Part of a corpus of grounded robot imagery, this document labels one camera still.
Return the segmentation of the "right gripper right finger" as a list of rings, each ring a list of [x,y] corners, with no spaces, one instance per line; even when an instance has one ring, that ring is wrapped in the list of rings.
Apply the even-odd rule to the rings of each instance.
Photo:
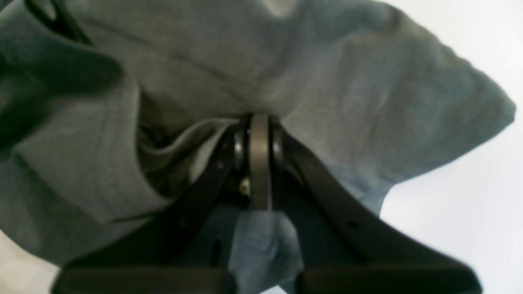
[[[296,294],[480,294],[466,264],[368,211],[276,118],[250,118],[252,207],[290,225]]]

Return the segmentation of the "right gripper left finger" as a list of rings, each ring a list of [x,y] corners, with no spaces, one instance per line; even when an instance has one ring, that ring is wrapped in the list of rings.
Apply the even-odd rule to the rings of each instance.
[[[128,236],[69,263],[53,294],[235,294],[228,270],[242,192],[250,117],[226,129],[199,179]]]

